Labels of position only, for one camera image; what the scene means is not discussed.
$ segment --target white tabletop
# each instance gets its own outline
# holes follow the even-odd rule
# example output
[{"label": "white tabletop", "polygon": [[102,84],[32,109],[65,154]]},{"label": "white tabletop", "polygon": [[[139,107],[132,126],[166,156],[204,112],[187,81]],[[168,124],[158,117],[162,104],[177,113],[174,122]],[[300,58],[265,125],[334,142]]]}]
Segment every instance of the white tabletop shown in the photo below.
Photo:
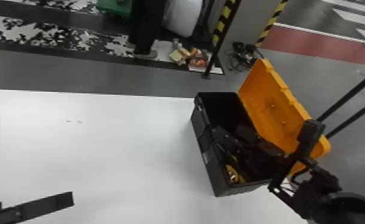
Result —
[{"label": "white tabletop", "polygon": [[65,191],[76,205],[27,223],[306,223],[261,187],[216,198],[193,99],[0,91],[0,201]]}]

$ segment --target black metal pole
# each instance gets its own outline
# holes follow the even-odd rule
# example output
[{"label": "black metal pole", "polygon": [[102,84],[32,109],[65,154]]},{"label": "black metal pole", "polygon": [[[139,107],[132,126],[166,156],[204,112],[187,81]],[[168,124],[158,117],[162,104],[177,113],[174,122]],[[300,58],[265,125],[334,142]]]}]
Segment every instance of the black metal pole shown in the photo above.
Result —
[{"label": "black metal pole", "polygon": [[[214,39],[213,39],[213,46],[215,47],[215,49],[213,50],[210,61],[207,64],[206,71],[202,74],[203,79],[210,78],[210,71],[213,68],[217,55],[219,54],[221,46],[223,45],[225,36],[228,33],[229,27],[232,24],[233,18],[235,17],[235,14],[236,14],[241,2],[242,2],[242,0],[234,0],[234,1],[227,0],[226,3],[224,4],[223,11],[219,18],[219,22],[223,23],[223,27],[222,27],[222,30],[219,30],[216,27],[216,29],[214,31],[213,38],[214,38],[214,36],[216,36],[218,38],[218,40],[214,41]],[[226,17],[226,13],[225,13],[225,8],[227,8],[227,11],[229,11],[227,17]]]},{"label": "black metal pole", "polygon": [[343,122],[341,125],[339,125],[338,127],[336,127],[334,130],[332,130],[331,132],[329,132],[326,135],[326,137],[327,138],[333,137],[338,132],[340,132],[342,129],[344,129],[345,127],[349,126],[351,123],[353,123],[356,120],[358,120],[359,118],[361,118],[363,115],[365,115],[365,107],[363,109],[361,109],[359,112],[355,113],[355,115],[351,116],[348,120],[346,120],[345,122]]},{"label": "black metal pole", "polygon": [[317,121],[323,122],[327,119],[331,114],[333,114],[337,109],[342,107],[346,102],[348,102],[351,98],[353,98],[356,94],[358,94],[361,90],[365,88],[365,79],[361,81],[357,86],[355,86],[352,90],[350,90],[344,97],[342,97],[338,102],[336,102],[333,106],[331,106],[327,111],[325,111]]}]

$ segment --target person's leg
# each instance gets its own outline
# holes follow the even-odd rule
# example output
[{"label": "person's leg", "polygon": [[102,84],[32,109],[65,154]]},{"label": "person's leg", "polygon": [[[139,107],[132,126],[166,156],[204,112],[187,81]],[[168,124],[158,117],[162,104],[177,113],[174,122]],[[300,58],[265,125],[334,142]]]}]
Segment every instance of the person's leg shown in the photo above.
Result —
[{"label": "person's leg", "polygon": [[132,9],[130,13],[130,33],[128,36],[127,47],[135,48],[136,39],[138,35],[139,26],[142,23],[142,13],[144,12],[144,0],[130,0],[132,1]]},{"label": "person's leg", "polygon": [[142,0],[145,3],[142,24],[138,30],[134,54],[147,55],[151,53],[154,40],[160,32],[164,16],[166,0]]}]

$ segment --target black toolbox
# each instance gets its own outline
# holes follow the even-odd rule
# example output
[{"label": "black toolbox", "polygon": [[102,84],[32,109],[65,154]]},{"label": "black toolbox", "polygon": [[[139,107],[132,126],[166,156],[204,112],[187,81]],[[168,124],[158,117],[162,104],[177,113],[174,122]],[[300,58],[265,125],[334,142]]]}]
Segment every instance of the black toolbox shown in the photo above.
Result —
[{"label": "black toolbox", "polygon": [[195,97],[195,108],[191,117],[203,161],[217,197],[252,191],[267,184],[270,178],[248,182],[229,182],[229,175],[222,162],[220,145],[213,138],[212,130],[221,126],[233,133],[239,125],[253,127],[241,101],[234,92],[200,92]]},{"label": "black toolbox", "polygon": [[[256,61],[238,94],[198,93],[191,122],[214,194],[238,194],[268,184],[278,169],[275,161],[296,150],[297,136],[308,119],[310,115],[267,60]],[[242,126],[249,131],[240,132]],[[232,153],[239,152],[235,142],[249,142],[249,147],[240,148],[246,154]],[[329,151],[330,143],[322,136],[310,156],[319,158]],[[291,174],[303,168],[297,163]]]}]

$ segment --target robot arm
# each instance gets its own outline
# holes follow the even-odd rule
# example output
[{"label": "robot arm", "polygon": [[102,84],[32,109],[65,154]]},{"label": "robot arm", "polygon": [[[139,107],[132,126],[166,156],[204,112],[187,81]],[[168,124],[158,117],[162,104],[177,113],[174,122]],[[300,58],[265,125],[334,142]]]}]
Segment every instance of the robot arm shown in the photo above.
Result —
[{"label": "robot arm", "polygon": [[[313,219],[319,224],[365,223],[365,198],[341,192],[338,178],[309,157],[324,129],[325,125],[315,120],[304,123],[298,135],[300,144],[297,150],[284,159],[280,172],[275,174],[268,189],[304,219]],[[281,184],[298,161],[307,168],[293,175],[291,183],[296,191],[288,194]],[[300,183],[295,180],[307,171],[310,171],[310,180]]]}]

